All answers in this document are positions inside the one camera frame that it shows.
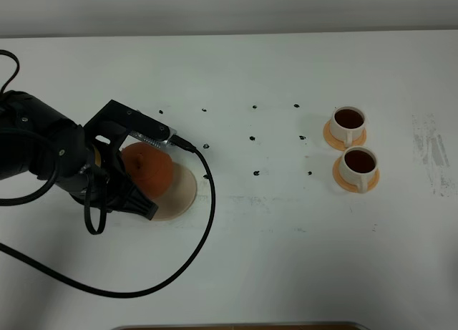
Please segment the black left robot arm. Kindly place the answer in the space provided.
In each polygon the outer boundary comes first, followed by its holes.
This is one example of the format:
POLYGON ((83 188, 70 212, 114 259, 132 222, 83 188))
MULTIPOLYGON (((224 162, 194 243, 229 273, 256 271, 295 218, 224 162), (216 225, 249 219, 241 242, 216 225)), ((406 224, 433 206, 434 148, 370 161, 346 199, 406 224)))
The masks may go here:
POLYGON ((52 186, 67 192, 86 215, 119 211, 150 220, 158 210, 122 161, 120 147, 132 134, 159 137, 164 125, 114 100, 86 125, 78 125, 36 97, 1 87, 1 179, 30 172, 44 185, 2 206, 23 205, 52 186))

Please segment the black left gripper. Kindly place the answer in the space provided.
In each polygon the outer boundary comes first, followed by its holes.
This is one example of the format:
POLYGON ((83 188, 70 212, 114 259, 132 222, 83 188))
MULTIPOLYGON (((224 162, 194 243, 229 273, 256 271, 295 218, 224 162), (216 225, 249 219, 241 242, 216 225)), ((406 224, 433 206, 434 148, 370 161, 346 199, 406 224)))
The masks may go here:
POLYGON ((152 220, 158 205, 126 173, 120 146, 128 131, 119 125, 77 126, 64 132, 57 186, 84 206, 140 215, 152 220))

